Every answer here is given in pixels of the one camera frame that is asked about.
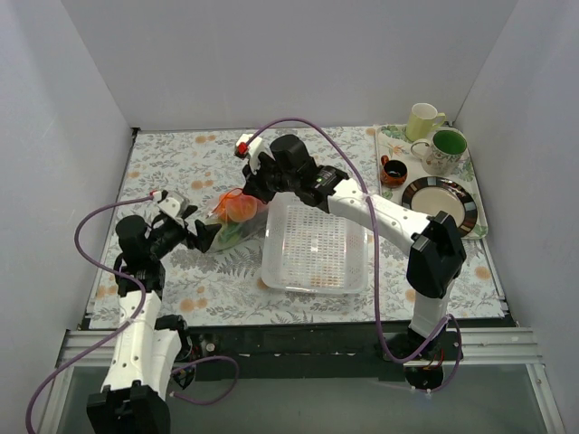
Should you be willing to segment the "clear zip top bag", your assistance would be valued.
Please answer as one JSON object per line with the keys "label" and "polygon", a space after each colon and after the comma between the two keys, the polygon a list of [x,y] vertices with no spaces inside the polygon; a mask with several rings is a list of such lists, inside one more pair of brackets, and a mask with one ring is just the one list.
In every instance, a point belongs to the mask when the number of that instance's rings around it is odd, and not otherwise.
{"label": "clear zip top bag", "polygon": [[268,210],[268,204],[245,194],[242,188],[222,194],[206,214],[207,224],[221,225],[209,252],[233,248],[264,229]]}

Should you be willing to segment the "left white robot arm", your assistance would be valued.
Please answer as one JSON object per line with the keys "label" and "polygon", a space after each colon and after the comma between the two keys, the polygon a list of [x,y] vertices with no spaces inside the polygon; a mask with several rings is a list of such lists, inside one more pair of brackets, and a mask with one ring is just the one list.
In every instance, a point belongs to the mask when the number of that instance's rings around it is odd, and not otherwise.
{"label": "left white robot arm", "polygon": [[193,349],[180,315],[161,316],[165,269],[162,258],[180,244],[207,252],[220,224],[185,222],[159,214],[151,224],[137,215],[115,228],[121,253],[114,269],[120,320],[126,325],[116,338],[112,361],[99,392],[90,395],[87,415],[97,433],[167,433],[170,410],[166,388],[173,362]]}

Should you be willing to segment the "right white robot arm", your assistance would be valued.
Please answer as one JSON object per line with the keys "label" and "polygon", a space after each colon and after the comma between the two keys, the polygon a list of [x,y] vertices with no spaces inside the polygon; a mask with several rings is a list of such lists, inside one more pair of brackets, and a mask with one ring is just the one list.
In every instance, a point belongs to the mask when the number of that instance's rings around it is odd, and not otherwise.
{"label": "right white robot arm", "polygon": [[234,153],[247,162],[242,170],[245,194],[269,203],[276,193],[294,193],[307,206],[355,222],[405,254],[406,278],[416,292],[408,338],[396,354],[387,341],[380,344],[395,363],[430,359],[441,350],[451,289],[466,259],[451,215],[415,212],[370,194],[361,178],[318,165],[295,135],[279,137],[269,146],[257,135],[241,137]]}

